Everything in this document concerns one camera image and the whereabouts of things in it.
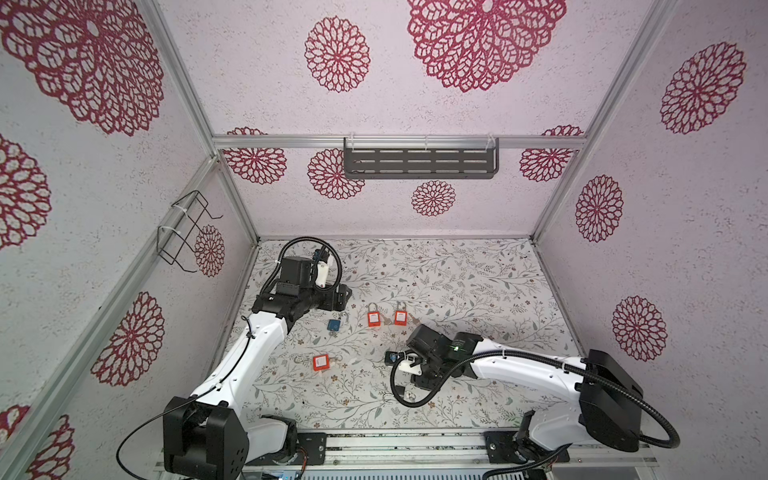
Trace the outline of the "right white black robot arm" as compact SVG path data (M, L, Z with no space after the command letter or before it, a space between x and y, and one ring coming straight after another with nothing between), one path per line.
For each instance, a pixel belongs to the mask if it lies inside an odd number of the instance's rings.
M514 357L514 352L521 351L477 334L460 332L450 339L420 325L407 339L405 351L388 351L384 360L395 371L409 373L415 386L431 391L459 361L487 352L495 355L465 364L451 376L524 386L563 401L554 410L524 415L518 429L518 444L524 454L553 451L589 439L619 451L633 453L639 449L641 408L614 390L562 367L567 364L583 369L641 398L639 384L606 352L591 350L585 358L547 355L547 360L555 362L550 366Z

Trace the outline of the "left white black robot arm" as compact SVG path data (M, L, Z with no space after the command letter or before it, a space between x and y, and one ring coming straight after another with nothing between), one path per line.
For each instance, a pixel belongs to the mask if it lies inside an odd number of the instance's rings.
M342 312L351 290L327 279L342 266L326 249L311 258L288 256L276 263L275 278L256 297L246 327L212 373L187 397L174 397L162 417L163 464L192 479L237 479L251 461L294 460L299 443L294 421L243 418L247 393L274 350L298 320L314 310Z

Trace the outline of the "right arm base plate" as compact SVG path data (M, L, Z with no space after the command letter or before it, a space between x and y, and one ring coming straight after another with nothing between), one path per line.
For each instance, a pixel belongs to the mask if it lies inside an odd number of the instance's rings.
M523 465L537 462L552 454L529 439L518 440L516 430L491 430L483 433L483 439L491 464Z

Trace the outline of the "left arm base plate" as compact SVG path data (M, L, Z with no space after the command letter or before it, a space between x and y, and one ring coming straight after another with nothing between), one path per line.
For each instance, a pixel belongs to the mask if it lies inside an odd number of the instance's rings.
M298 433L288 450L268 453L250 460L249 467L272 466L320 466L325 464L328 435L320 433Z

